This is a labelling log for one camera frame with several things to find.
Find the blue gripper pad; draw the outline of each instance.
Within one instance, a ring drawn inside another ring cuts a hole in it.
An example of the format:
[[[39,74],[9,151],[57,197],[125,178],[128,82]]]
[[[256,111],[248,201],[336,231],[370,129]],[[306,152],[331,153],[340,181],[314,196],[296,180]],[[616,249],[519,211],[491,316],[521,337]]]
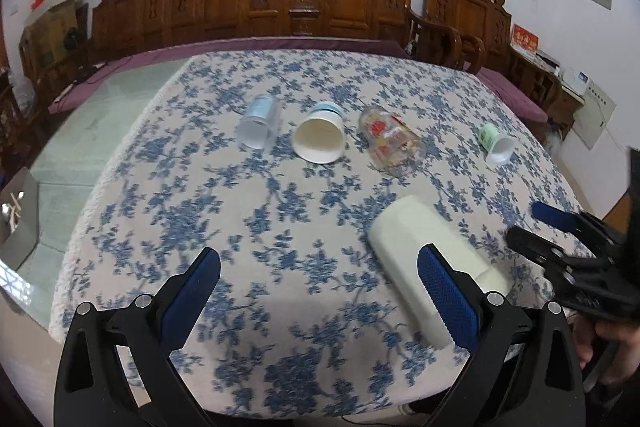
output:
[[[531,205],[531,216],[560,230],[560,232],[573,233],[575,231],[576,220],[573,214],[568,214],[564,210],[542,203],[542,201],[536,201]]]
[[[220,256],[212,248],[204,248],[185,272],[186,281],[162,317],[160,345],[171,352],[187,341],[200,312],[220,279]]]
[[[418,276],[453,341],[474,354],[480,345],[479,317],[456,285],[451,267],[442,265],[431,246],[420,249]]]

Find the white appliance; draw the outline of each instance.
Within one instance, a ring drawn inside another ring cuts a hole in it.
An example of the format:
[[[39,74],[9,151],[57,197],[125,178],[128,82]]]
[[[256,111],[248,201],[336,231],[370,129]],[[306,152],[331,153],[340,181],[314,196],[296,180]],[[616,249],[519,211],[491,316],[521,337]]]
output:
[[[616,103],[593,80],[587,87],[583,103],[584,105],[574,113],[575,123],[573,130],[584,144],[591,149],[607,128],[607,124],[616,108]]]
[[[574,93],[583,96],[589,86],[589,77],[574,68],[566,68],[562,74],[562,83]]]

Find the white cylinder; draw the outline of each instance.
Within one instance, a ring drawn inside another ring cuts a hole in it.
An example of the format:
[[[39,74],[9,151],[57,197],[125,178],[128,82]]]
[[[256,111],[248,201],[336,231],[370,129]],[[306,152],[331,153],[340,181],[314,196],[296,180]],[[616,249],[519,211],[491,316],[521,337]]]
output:
[[[317,164],[335,162],[344,152],[344,111],[334,102],[319,102],[291,138],[294,152]]]

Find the bottle label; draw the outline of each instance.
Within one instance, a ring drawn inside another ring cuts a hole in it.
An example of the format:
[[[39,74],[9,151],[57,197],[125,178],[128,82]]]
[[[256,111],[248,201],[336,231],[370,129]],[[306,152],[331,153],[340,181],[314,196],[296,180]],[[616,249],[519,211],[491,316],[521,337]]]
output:
[[[273,99],[268,98],[266,96],[260,96],[256,98],[249,108],[244,113],[245,118],[262,118],[263,120],[267,119],[269,116],[269,111],[273,106]]]

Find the black handle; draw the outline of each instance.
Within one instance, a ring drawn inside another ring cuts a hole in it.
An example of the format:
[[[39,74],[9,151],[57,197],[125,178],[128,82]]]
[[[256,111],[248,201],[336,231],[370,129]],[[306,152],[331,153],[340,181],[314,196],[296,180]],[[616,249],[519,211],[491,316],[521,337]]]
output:
[[[593,357],[582,370],[582,387],[585,394],[598,383],[607,367],[613,363],[620,348],[620,341],[607,341],[596,338],[593,341]]]

